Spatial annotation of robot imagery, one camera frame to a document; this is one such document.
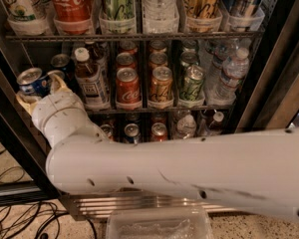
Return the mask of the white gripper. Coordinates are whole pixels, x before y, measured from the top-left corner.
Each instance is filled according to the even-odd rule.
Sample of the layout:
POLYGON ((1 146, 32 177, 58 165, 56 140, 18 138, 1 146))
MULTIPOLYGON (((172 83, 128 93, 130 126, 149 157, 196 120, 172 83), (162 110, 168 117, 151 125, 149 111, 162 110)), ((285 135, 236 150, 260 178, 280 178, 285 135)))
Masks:
POLYGON ((51 147, 73 134, 105 139, 105 133, 90 119, 81 99, 70 92, 65 74, 60 70, 48 73, 51 79, 50 94, 45 98, 16 94, 22 108, 32 115, 34 126, 42 133, 51 147))

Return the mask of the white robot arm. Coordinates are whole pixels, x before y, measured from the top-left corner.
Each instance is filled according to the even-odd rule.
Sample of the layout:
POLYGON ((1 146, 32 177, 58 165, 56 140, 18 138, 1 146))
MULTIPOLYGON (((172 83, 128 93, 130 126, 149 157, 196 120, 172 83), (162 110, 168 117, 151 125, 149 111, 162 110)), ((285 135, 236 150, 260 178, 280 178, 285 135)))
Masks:
POLYGON ((129 187, 299 222, 299 127, 120 143, 91 122, 60 77, 52 81, 46 97, 16 99, 51 146, 46 173, 59 190, 129 187))

